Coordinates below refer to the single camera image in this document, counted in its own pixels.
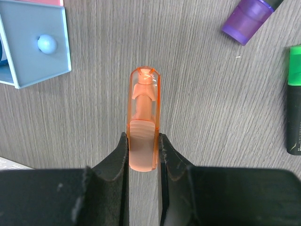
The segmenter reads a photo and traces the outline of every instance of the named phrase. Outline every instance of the light blue drawer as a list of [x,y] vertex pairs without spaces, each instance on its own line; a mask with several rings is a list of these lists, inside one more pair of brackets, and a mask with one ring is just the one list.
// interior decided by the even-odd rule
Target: light blue drawer
[[19,89],[71,70],[64,7],[0,0],[0,35],[8,59],[1,83]]

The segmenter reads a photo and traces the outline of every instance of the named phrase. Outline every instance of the pink box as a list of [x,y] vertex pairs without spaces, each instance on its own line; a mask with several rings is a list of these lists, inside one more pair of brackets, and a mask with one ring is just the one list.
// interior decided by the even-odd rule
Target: pink box
[[35,2],[35,3],[44,3],[49,5],[63,6],[63,0],[18,0],[18,1],[28,1],[28,2]]

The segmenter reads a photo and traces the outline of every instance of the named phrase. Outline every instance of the purple cap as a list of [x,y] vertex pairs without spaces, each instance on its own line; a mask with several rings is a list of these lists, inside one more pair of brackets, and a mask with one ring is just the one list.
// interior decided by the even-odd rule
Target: purple cap
[[244,46],[273,12],[263,0],[241,0],[222,31]]

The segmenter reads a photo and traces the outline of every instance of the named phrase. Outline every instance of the marker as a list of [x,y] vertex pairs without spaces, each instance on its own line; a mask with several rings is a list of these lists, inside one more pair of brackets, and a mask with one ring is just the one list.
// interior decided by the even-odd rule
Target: marker
[[241,0],[222,31],[243,46],[280,6],[283,0]]
[[138,67],[130,76],[127,106],[129,165],[147,172],[157,167],[160,123],[160,75]]
[[291,47],[286,114],[286,150],[301,155],[301,45]]

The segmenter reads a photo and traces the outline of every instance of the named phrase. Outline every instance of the green cap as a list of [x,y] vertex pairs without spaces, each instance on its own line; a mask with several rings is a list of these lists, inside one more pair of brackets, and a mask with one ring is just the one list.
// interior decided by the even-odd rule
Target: green cap
[[301,45],[291,47],[288,84],[301,86]]

